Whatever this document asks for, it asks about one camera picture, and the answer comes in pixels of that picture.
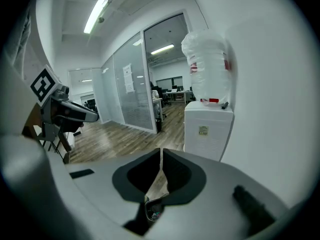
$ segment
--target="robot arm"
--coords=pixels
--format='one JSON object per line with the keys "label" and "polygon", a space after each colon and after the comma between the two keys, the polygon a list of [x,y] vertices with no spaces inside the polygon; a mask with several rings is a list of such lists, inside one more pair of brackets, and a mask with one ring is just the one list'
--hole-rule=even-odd
{"label": "robot arm", "polygon": [[75,133],[83,122],[96,122],[98,113],[69,100],[69,88],[46,65],[30,85],[41,109],[39,140],[54,141],[60,133]]}

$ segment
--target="office desk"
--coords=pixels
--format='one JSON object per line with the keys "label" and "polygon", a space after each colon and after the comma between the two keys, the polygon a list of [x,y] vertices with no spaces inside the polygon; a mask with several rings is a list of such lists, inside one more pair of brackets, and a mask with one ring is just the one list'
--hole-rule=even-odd
{"label": "office desk", "polygon": [[184,94],[184,104],[186,104],[186,94],[193,94],[193,91],[187,91],[187,90],[184,90],[184,91],[177,91],[177,92],[165,92],[163,93],[164,95],[168,95],[168,94]]}
{"label": "office desk", "polygon": [[161,101],[162,101],[162,98],[156,98],[156,99],[153,99],[153,100],[152,100],[152,103],[153,103],[153,104],[155,104],[155,103],[158,103],[158,104],[159,104],[161,123],[163,123],[163,122],[164,122],[164,118],[163,118],[163,116],[162,116]]}

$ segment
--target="large water jug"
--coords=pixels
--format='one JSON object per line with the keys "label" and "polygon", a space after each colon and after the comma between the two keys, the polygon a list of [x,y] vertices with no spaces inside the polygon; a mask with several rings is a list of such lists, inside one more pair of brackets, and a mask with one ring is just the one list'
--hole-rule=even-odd
{"label": "large water jug", "polygon": [[190,66],[194,96],[205,104],[223,104],[231,85],[224,39],[212,30],[190,32],[181,43]]}

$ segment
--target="ceiling light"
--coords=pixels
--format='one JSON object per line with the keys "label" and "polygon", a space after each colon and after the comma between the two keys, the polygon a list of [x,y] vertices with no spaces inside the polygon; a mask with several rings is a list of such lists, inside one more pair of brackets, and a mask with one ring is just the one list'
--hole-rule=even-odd
{"label": "ceiling light", "polygon": [[140,45],[141,44],[141,42],[142,42],[142,40],[141,39],[139,39],[138,41],[136,41],[133,45],[134,46],[138,46],[138,45]]}
{"label": "ceiling light", "polygon": [[151,54],[152,54],[152,55],[155,55],[155,54],[160,53],[160,52],[162,52],[162,51],[171,49],[171,48],[173,48],[173,47],[175,47],[175,46],[174,46],[173,44],[170,44],[170,45],[168,45],[168,46],[166,46],[166,47],[163,47],[163,48],[160,48],[160,49],[158,49],[158,50],[155,50],[155,51],[151,52]]}
{"label": "ceiling light", "polygon": [[106,6],[109,0],[98,0],[89,16],[89,19],[85,25],[84,33],[90,34],[91,30],[93,29],[97,18],[99,17],[100,13],[102,12],[103,8]]}

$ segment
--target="floor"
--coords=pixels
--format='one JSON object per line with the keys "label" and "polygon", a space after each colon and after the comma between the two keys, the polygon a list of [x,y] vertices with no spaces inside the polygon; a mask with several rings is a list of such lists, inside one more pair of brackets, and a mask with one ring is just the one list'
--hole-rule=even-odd
{"label": "floor", "polygon": [[70,163],[129,156],[136,151],[161,148],[160,170],[146,196],[149,200],[166,196],[169,192],[167,178],[162,171],[162,149],[183,151],[185,107],[183,103],[172,103],[170,106],[165,106],[162,112],[167,117],[164,117],[162,130],[158,134],[115,122],[86,123],[82,128],[82,134],[75,137],[76,148],[70,153]]}

